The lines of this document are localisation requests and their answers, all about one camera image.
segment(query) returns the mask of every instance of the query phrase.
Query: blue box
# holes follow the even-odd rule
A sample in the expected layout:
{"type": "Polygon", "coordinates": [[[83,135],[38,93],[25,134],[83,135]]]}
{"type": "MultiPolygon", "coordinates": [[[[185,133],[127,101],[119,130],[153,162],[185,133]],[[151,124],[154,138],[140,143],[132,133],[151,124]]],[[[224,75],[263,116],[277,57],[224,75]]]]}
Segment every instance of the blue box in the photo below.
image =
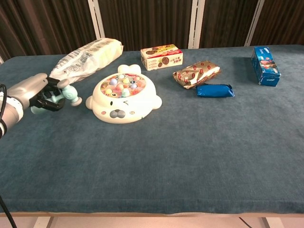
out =
{"type": "Polygon", "coordinates": [[[281,73],[273,60],[269,47],[254,47],[251,61],[256,71],[259,85],[276,86],[281,73]]]}

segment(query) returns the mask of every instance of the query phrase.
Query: blue tablecloth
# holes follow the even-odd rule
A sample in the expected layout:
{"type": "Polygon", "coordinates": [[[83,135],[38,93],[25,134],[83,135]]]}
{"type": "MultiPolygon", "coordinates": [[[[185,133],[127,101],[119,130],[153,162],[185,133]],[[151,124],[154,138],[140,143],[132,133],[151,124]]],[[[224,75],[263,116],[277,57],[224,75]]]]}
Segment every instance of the blue tablecloth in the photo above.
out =
{"type": "MultiPolygon", "coordinates": [[[[257,84],[252,47],[184,50],[182,66],[145,71],[124,52],[75,83],[86,100],[120,64],[139,64],[162,107],[130,124],[98,120],[69,102],[24,118],[0,140],[0,193],[11,211],[304,213],[304,46],[271,46],[282,76],[257,84]],[[172,73],[209,60],[211,83],[234,98],[201,98],[172,73]]],[[[8,87],[50,73],[63,55],[15,57],[0,66],[8,87]]]]}

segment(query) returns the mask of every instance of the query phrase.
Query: dark curtain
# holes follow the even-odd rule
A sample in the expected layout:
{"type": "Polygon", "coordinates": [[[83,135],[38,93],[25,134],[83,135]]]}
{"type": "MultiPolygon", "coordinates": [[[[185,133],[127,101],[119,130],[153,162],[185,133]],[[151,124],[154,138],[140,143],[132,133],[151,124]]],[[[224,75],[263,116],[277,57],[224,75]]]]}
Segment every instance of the dark curtain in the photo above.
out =
{"type": "Polygon", "coordinates": [[[99,0],[105,36],[124,50],[188,48],[192,0],[99,0]]]}
{"type": "Polygon", "coordinates": [[[304,1],[264,2],[251,45],[304,45],[304,1]]]}
{"type": "Polygon", "coordinates": [[[257,0],[206,0],[199,47],[244,46],[256,6],[257,0]]]}
{"type": "Polygon", "coordinates": [[[86,0],[0,0],[0,56],[67,54],[96,39],[86,0]]]}

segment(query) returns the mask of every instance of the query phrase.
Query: white plastic bag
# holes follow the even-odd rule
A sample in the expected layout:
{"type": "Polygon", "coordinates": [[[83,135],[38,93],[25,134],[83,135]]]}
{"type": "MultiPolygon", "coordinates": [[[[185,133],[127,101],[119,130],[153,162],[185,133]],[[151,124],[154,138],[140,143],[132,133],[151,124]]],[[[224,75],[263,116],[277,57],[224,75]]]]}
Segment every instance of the white plastic bag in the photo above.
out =
{"type": "Polygon", "coordinates": [[[117,59],[123,48],[121,42],[116,39],[97,39],[62,58],[50,77],[58,80],[68,79],[70,84],[81,81],[117,59]]]}

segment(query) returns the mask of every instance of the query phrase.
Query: black cable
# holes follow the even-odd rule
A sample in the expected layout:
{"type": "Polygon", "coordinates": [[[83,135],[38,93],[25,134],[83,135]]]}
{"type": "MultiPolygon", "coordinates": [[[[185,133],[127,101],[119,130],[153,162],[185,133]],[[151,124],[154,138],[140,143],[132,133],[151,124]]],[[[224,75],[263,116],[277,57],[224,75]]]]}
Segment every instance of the black cable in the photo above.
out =
{"type": "MultiPolygon", "coordinates": [[[[8,94],[7,94],[7,90],[6,90],[6,86],[4,84],[0,84],[0,88],[3,88],[3,101],[2,101],[2,105],[1,105],[1,109],[0,109],[0,122],[2,120],[2,116],[3,116],[3,113],[4,113],[4,109],[5,109],[5,105],[6,105],[6,99],[8,97],[8,94]]],[[[0,205],[4,211],[4,213],[6,214],[6,216],[8,217],[9,219],[9,222],[11,224],[11,226],[13,228],[17,228],[16,226],[16,223],[12,217],[12,215],[10,214],[10,211],[8,210],[8,208],[6,207],[1,195],[0,195],[0,205]]]]}
{"type": "Polygon", "coordinates": [[[245,222],[245,220],[243,220],[241,217],[238,217],[240,220],[242,220],[242,222],[245,223],[246,226],[248,226],[249,228],[252,228],[252,226],[250,226],[248,223],[245,222]]]}

